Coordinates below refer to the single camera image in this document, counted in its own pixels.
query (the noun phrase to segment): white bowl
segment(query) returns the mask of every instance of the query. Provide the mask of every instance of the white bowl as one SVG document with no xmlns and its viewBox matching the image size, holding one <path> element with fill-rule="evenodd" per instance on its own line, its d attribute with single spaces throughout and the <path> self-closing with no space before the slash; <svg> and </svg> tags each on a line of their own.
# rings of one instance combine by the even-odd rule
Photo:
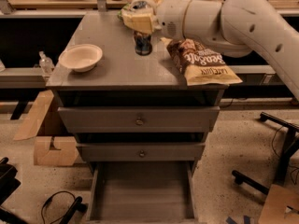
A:
<svg viewBox="0 0 299 224">
<path fill-rule="evenodd" d="M 59 56 L 58 62 L 76 72 L 86 72 L 93 69 L 101 60 L 103 51 L 92 44 L 75 45 L 66 49 Z"/>
</svg>

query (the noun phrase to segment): wooden desk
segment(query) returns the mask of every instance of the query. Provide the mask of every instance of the wooden desk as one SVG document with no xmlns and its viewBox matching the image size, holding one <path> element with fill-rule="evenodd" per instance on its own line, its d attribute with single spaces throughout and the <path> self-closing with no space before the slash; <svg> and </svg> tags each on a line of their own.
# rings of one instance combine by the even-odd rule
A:
<svg viewBox="0 0 299 224">
<path fill-rule="evenodd" d="M 96 0 L 8 0 L 16 9 L 97 9 Z"/>
</svg>

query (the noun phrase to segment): chair leg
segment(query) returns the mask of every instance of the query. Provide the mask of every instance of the chair leg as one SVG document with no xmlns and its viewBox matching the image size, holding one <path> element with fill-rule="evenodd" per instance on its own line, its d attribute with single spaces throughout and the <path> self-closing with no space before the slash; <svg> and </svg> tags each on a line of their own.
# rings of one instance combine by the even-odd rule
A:
<svg viewBox="0 0 299 224">
<path fill-rule="evenodd" d="M 299 132 L 299 127 L 297 125 L 294 125 L 292 123 L 286 122 L 282 119 L 276 118 L 274 116 L 262 112 L 260 116 L 260 121 L 265 122 L 267 120 L 271 120 L 283 127 L 288 128 L 287 135 L 282 146 L 282 151 L 279 155 L 280 158 L 278 168 L 273 181 L 273 183 L 283 186 L 289 167 L 290 158 L 299 149 L 299 140 L 296 139 L 296 134 Z"/>
<path fill-rule="evenodd" d="M 4 157 L 2 160 L 0 160 L 0 164 L 6 164 L 8 163 L 8 158 Z"/>
<path fill-rule="evenodd" d="M 82 198 L 77 197 L 71 207 L 68 209 L 67 213 L 64 215 L 64 218 L 60 221 L 60 224 L 67 224 L 77 210 L 81 213 L 84 213 L 86 209 L 86 204 L 82 204 Z"/>
<path fill-rule="evenodd" d="M 27 224 L 24 220 L 0 207 L 0 220 L 10 224 Z"/>
<path fill-rule="evenodd" d="M 237 185 L 241 185 L 243 182 L 247 183 L 248 185 L 252 186 L 253 188 L 257 189 L 261 193 L 268 195 L 269 189 L 263 186 L 262 184 L 254 181 L 250 177 L 239 173 L 237 170 L 232 171 L 232 175 L 235 177 L 235 183 Z"/>
</svg>

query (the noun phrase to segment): drawer handle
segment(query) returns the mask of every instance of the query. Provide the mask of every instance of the drawer handle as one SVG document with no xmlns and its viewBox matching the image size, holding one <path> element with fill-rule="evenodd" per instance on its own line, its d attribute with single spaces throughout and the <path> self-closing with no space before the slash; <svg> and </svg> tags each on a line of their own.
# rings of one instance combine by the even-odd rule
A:
<svg viewBox="0 0 299 224">
<path fill-rule="evenodd" d="M 139 152 L 139 157 L 140 157 L 140 158 L 144 158 L 144 157 L 146 157 L 146 152 L 145 152 L 144 150 L 141 150 L 141 151 Z"/>
<path fill-rule="evenodd" d="M 142 120 L 142 118 L 137 118 L 135 124 L 141 126 L 144 124 L 144 121 Z"/>
</svg>

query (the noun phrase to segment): floor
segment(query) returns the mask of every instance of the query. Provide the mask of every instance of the floor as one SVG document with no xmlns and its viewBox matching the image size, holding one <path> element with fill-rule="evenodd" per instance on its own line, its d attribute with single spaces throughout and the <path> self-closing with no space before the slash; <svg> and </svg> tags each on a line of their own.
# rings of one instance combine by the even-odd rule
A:
<svg viewBox="0 0 299 224">
<path fill-rule="evenodd" d="M 0 158 L 9 157 L 9 163 L 18 169 L 21 185 L 3 207 L 28 223 L 40 224 L 44 202 L 58 191 L 69 191 L 88 203 L 93 180 L 88 166 L 80 162 L 72 167 L 34 166 L 35 139 L 13 141 L 26 112 L 20 119 L 10 120 L 12 110 L 12 104 L 0 104 Z M 299 124 L 298 106 L 291 105 L 289 99 L 221 102 L 216 126 L 206 140 L 203 158 L 193 175 L 200 224 L 226 223 L 228 217 L 241 224 L 243 216 L 257 223 L 265 196 L 245 184 L 235 184 L 231 172 L 237 169 L 267 187 L 272 183 L 278 163 L 274 150 L 279 153 L 286 129 L 277 132 L 280 126 L 276 123 L 260 122 L 261 112 Z M 299 157 L 294 155 L 291 164 L 299 166 Z M 287 174 L 285 187 L 299 192 L 291 174 Z M 43 212 L 45 223 L 61 217 L 72 202 L 68 193 L 55 196 Z M 76 212 L 70 223 L 85 223 L 85 215 Z"/>
</svg>

